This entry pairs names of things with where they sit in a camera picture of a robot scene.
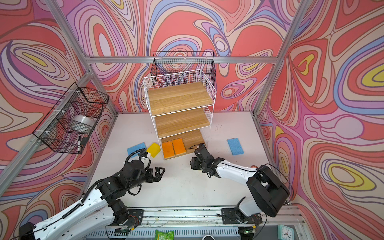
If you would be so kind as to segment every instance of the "green package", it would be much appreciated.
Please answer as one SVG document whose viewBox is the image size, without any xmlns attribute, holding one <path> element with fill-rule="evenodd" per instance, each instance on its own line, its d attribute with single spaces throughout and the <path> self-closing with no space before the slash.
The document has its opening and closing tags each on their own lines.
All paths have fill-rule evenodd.
<svg viewBox="0 0 384 240">
<path fill-rule="evenodd" d="M 173 231 L 169 232 L 160 232 L 155 231 L 155 240 L 173 240 Z"/>
</svg>

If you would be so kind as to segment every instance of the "blue sponge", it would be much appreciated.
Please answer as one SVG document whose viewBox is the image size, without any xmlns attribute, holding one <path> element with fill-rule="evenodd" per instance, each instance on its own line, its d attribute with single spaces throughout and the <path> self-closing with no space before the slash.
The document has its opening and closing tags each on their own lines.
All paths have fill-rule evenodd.
<svg viewBox="0 0 384 240">
<path fill-rule="evenodd" d="M 227 139 L 227 142 L 229 148 L 231 149 L 232 155 L 239 155 L 244 153 L 238 138 Z"/>
<path fill-rule="evenodd" d="M 140 143 L 140 144 L 138 144 L 138 145 L 135 145 L 135 146 L 133 146 L 133 147 L 127 148 L 128 155 L 131 154 L 131 153 L 133 153 L 133 152 L 136 151 L 136 150 L 141 149 L 141 148 L 147 148 L 147 147 L 145 146 L 145 143 L 144 143 L 144 142 L 142 142 L 142 143 Z"/>
</svg>

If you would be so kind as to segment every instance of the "sponge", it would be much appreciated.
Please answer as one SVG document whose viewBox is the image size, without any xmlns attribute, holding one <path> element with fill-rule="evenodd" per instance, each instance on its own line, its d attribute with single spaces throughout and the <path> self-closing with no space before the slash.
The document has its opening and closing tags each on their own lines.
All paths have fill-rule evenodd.
<svg viewBox="0 0 384 240">
<path fill-rule="evenodd" d="M 173 143 L 173 148 L 175 149 L 176 155 L 186 153 L 182 138 L 172 140 L 172 143 Z"/>
<path fill-rule="evenodd" d="M 173 151 L 173 145 L 171 141 L 163 142 L 162 146 L 163 146 L 164 158 L 170 158 L 175 156 L 175 152 Z"/>
<path fill-rule="evenodd" d="M 147 149 L 147 152 L 151 154 L 151 157 L 156 157 L 160 152 L 160 146 L 157 143 L 152 143 L 152 145 Z"/>
<path fill-rule="evenodd" d="M 144 143 L 144 142 L 142 142 L 142 143 L 140 143 L 140 144 L 138 144 L 138 145 L 135 145 L 135 146 L 133 146 L 133 147 L 127 148 L 128 155 L 131 154 L 131 153 L 133 153 L 133 152 L 136 151 L 136 150 L 141 149 L 141 148 L 147 148 L 147 147 L 145 146 L 145 143 Z"/>
<path fill-rule="evenodd" d="M 231 149 L 232 155 L 239 155 L 244 153 L 238 138 L 227 139 L 227 142 L 229 148 Z"/>
</svg>

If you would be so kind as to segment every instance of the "alarm clock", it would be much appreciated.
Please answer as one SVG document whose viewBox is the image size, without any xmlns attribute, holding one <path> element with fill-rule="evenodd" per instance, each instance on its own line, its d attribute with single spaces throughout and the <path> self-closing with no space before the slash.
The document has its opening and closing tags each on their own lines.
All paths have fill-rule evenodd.
<svg viewBox="0 0 384 240">
<path fill-rule="evenodd" d="M 295 240 L 295 234 L 293 232 L 293 228 L 278 225 L 277 226 L 277 238 L 279 240 Z"/>
</svg>

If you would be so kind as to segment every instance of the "black wire basket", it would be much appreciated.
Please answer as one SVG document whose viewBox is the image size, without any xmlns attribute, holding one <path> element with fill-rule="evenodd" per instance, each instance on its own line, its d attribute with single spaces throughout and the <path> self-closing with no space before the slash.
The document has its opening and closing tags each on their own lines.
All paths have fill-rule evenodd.
<svg viewBox="0 0 384 240">
<path fill-rule="evenodd" d="M 214 55 L 213 51 L 155 51 L 151 76 L 201 69 L 215 85 Z"/>
<path fill-rule="evenodd" d="M 93 88 L 77 87 L 66 93 L 69 92 L 72 96 L 62 109 L 54 110 L 58 113 L 48 127 L 37 130 L 44 118 L 33 134 L 54 152 L 81 154 L 108 104 L 109 96 Z"/>
</svg>

